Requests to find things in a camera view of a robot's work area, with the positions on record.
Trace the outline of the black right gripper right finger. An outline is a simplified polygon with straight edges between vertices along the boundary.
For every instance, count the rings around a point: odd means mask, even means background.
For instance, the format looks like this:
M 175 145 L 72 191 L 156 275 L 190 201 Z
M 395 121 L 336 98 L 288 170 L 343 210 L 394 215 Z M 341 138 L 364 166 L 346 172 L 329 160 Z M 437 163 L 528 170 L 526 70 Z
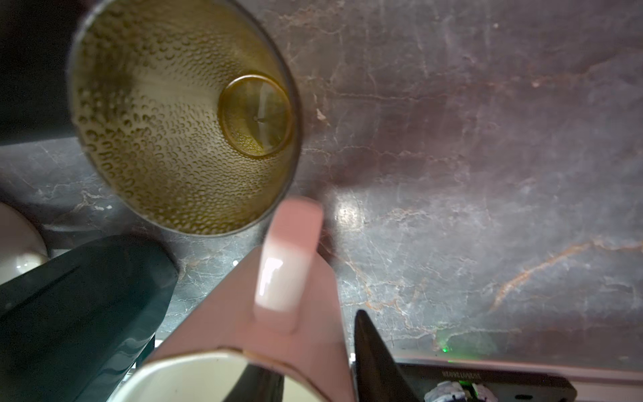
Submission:
M 368 313 L 354 320 L 355 381 L 359 401 L 419 401 Z

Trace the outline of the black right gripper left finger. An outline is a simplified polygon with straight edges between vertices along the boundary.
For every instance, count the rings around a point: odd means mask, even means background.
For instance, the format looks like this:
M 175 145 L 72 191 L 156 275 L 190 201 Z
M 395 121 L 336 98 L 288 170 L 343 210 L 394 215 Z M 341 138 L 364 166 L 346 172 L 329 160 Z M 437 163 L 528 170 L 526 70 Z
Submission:
M 178 280 L 157 241 L 92 241 L 1 287 L 1 398 L 105 401 L 151 353 Z

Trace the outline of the white faceted mug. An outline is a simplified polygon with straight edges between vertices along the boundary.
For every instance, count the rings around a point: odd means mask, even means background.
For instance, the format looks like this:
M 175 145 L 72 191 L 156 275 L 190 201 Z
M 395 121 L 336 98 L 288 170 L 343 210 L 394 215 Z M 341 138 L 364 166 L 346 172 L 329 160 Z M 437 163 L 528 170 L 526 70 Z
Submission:
M 116 401 L 352 401 L 323 208 L 283 200 L 254 248 L 117 390 Z

